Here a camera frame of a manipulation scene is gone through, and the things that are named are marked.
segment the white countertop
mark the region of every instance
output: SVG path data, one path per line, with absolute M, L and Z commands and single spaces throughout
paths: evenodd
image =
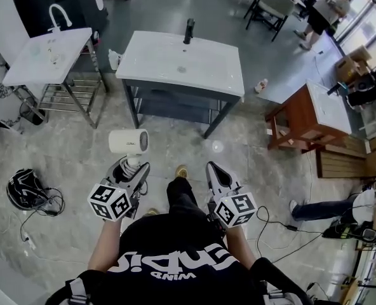
M 116 77 L 190 86 L 243 96 L 239 50 L 200 38 L 136 30 Z
M 328 88 L 310 80 L 307 81 L 307 87 L 318 123 L 350 135 L 352 133 L 351 124 L 342 97 L 336 93 L 328 95 Z
M 91 35 L 90 28 L 82 28 L 30 38 L 4 77 L 3 85 L 63 83 Z

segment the cardboard box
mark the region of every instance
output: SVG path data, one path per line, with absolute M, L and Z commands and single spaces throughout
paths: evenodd
M 350 84 L 370 70 L 366 61 L 355 62 L 351 57 L 344 57 L 336 63 L 337 81 Z
M 368 73 L 367 61 L 372 56 L 364 46 L 360 46 L 341 58 L 335 65 L 336 77 L 340 82 L 350 84 L 360 76 Z

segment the black helmet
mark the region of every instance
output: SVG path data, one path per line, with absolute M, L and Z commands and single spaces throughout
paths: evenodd
M 48 200 L 32 169 L 18 170 L 9 180 L 6 192 L 12 204 L 20 210 L 38 209 Z

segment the white bottle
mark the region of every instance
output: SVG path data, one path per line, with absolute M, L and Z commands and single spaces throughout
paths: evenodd
M 260 93 L 265 87 L 267 87 L 267 83 L 269 81 L 267 79 L 263 79 L 261 82 L 257 84 L 257 86 L 254 88 L 256 93 Z
M 111 68 L 113 71 L 116 71 L 119 67 L 122 54 L 116 53 L 115 51 L 112 51 L 109 49 L 109 64 L 111 65 Z

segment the faucet handle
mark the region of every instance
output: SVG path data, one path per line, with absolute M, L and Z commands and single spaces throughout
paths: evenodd
M 48 29 L 47 31 L 55 34 L 55 33 L 59 33 L 61 30 L 60 30 L 60 26 L 57 26 L 57 27 L 52 27 Z

